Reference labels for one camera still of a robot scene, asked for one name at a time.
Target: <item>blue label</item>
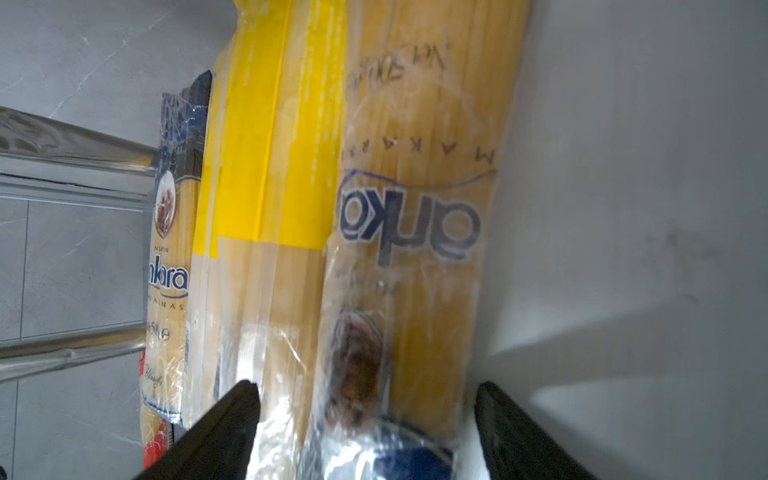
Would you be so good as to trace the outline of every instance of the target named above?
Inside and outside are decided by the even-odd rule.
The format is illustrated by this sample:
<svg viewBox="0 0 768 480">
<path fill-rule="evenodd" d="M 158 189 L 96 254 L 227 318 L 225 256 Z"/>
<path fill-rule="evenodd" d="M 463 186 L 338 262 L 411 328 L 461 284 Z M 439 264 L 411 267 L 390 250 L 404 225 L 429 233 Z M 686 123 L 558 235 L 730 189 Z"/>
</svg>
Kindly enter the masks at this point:
<svg viewBox="0 0 768 480">
<path fill-rule="evenodd" d="M 370 243 L 379 237 L 379 266 L 388 267 L 395 248 L 415 250 L 429 245 L 443 260 L 465 260 L 480 237 L 480 215 L 469 203 L 442 202 L 429 194 L 421 194 L 419 212 L 413 231 L 403 233 L 400 227 L 407 193 L 400 187 L 354 188 L 341 193 L 339 230 L 350 242 Z M 452 215 L 464 215 L 471 224 L 464 237 L 456 238 L 445 231 Z"/>
<path fill-rule="evenodd" d="M 149 283 L 157 288 L 163 287 L 186 292 L 190 274 L 183 267 L 168 268 L 160 264 L 160 255 L 154 256 L 154 263 L 149 264 Z"/>
</svg>

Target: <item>plastic wrap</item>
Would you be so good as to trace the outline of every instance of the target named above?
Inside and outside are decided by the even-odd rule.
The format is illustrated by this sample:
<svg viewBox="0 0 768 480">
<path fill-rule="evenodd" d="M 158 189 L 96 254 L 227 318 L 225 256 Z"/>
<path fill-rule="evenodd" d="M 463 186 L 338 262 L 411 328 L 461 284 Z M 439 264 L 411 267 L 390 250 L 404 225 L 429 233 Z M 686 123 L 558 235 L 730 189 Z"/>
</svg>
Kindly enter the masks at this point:
<svg viewBox="0 0 768 480">
<path fill-rule="evenodd" d="M 181 415 L 190 258 L 211 78 L 208 71 L 180 94 L 163 94 L 141 395 L 147 407 L 171 422 Z"/>
<path fill-rule="evenodd" d="M 302 480 L 447 480 L 527 0 L 349 0 Z"/>
<path fill-rule="evenodd" d="M 236 2 L 216 66 L 195 233 L 184 425 L 259 384 L 249 478 L 295 478 L 333 223 L 343 0 Z"/>
<path fill-rule="evenodd" d="M 144 352 L 139 355 L 139 378 L 144 376 Z M 141 401 L 139 405 L 141 447 L 144 451 L 144 470 L 150 468 L 174 442 L 174 430 L 170 422 L 159 416 Z"/>
</svg>

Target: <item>pasta package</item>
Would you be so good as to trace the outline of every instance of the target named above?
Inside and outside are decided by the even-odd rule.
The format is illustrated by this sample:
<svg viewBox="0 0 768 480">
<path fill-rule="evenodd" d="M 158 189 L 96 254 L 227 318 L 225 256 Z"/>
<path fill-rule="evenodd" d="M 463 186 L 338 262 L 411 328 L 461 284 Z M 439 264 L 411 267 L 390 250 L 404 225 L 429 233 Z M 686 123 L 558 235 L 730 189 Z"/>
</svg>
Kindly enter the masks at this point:
<svg viewBox="0 0 768 480">
<path fill-rule="evenodd" d="M 144 355 L 139 355 L 139 378 L 144 376 Z M 141 446 L 144 450 L 144 470 L 150 468 L 174 442 L 173 426 L 141 401 L 139 405 Z"/>
<path fill-rule="evenodd" d="M 302 480 L 447 480 L 528 0 L 349 0 Z"/>
<path fill-rule="evenodd" d="M 343 0 L 238 0 L 215 69 L 187 317 L 183 421 L 239 380 L 248 478 L 291 479 L 310 417 L 342 125 Z"/>
<path fill-rule="evenodd" d="M 181 94 L 164 94 L 152 212 L 144 404 L 179 422 L 184 385 L 187 299 L 211 73 Z"/>
</svg>

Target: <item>clear plastic packaging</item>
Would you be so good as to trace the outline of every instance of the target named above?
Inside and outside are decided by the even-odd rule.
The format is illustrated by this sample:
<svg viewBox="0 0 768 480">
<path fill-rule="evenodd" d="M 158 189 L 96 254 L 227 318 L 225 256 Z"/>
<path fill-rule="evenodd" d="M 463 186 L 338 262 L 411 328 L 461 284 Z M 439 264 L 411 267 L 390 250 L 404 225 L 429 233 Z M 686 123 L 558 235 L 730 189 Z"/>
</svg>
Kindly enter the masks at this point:
<svg viewBox="0 0 768 480">
<path fill-rule="evenodd" d="M 139 355 L 139 378 L 144 376 L 144 352 Z M 170 422 L 159 416 L 141 401 L 139 405 L 141 447 L 144 450 L 144 470 L 150 468 L 174 442 L 174 430 Z"/>
<path fill-rule="evenodd" d="M 180 94 L 163 94 L 157 196 L 152 211 L 144 404 L 179 422 L 197 193 L 203 165 L 211 73 Z"/>
<path fill-rule="evenodd" d="M 309 421 L 342 123 L 343 0 L 235 2 L 206 139 L 183 421 L 241 379 L 262 409 L 248 478 L 293 480 Z"/>
<path fill-rule="evenodd" d="M 528 0 L 347 11 L 347 119 L 299 478 L 447 480 Z"/>
</svg>

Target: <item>white wall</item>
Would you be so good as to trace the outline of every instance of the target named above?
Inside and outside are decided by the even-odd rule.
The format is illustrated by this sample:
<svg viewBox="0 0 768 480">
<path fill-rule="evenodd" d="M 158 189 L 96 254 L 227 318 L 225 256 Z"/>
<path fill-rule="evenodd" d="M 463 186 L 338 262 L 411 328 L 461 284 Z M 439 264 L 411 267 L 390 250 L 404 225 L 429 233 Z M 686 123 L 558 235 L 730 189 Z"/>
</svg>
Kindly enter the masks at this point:
<svg viewBox="0 0 768 480">
<path fill-rule="evenodd" d="M 473 380 L 599 478 L 766 478 L 768 2 L 533 3 Z"/>
</svg>

